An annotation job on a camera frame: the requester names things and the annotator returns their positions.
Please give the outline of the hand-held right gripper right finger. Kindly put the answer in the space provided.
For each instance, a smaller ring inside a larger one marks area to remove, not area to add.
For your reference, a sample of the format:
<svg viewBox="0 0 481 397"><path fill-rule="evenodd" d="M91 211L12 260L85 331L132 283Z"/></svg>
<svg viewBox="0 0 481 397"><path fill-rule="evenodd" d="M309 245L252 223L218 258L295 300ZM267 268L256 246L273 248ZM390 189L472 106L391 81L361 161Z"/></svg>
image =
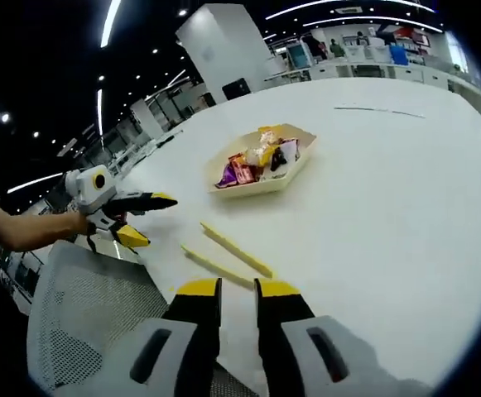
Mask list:
<svg viewBox="0 0 481 397"><path fill-rule="evenodd" d="M374 349L328 315L316 316L282 280L254 280L258 352L270 396L392 396Z"/></svg>

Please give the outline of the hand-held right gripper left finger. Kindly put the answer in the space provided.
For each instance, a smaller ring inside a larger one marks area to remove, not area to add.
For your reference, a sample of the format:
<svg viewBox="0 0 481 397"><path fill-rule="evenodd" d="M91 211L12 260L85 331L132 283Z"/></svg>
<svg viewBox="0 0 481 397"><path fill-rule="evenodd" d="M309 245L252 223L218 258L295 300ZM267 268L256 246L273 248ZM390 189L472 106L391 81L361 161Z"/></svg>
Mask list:
<svg viewBox="0 0 481 397"><path fill-rule="evenodd" d="M222 279L193 280L161 318L124 335L99 372L100 396L207 396L219 354Z"/></svg>

